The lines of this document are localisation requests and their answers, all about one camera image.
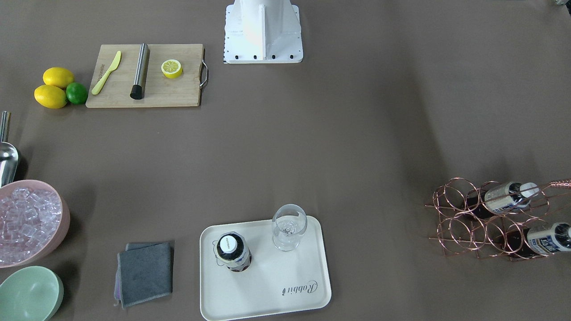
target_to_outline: lemon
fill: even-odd
[[[182,65],[176,59],[169,59],[161,65],[163,74],[167,78],[176,78],[182,75]]]
[[[52,67],[43,73],[43,82],[64,89],[67,85],[75,81],[73,73],[61,67]]]
[[[41,85],[34,90],[34,98],[40,105],[57,109],[67,104],[66,92],[52,85]]]
[[[66,88],[67,100],[74,105],[79,105],[87,101],[87,89],[78,82],[72,82]]]

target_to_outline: mint green bowl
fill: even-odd
[[[46,321],[58,310],[63,284],[50,269],[28,266],[0,284],[0,320]]]

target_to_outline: ice bowl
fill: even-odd
[[[26,179],[0,188],[0,268],[51,253],[70,225],[66,202],[45,182]]]

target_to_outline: cutting board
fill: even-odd
[[[144,98],[132,99],[129,94],[135,80],[139,59],[138,45],[101,45],[85,105],[89,108],[186,107],[200,106],[200,73],[204,46],[202,44],[149,45],[147,83]],[[119,67],[113,71],[97,95],[91,93],[107,71],[117,51],[121,51]],[[183,72],[175,79],[166,78],[161,65],[168,59],[180,61]]]

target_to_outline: white bottle cap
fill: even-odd
[[[232,235],[226,235],[220,239],[220,248],[224,253],[232,253],[236,251],[238,242]]]
[[[534,183],[525,183],[520,186],[521,195],[523,197],[530,197],[533,194],[539,192],[539,188]]]

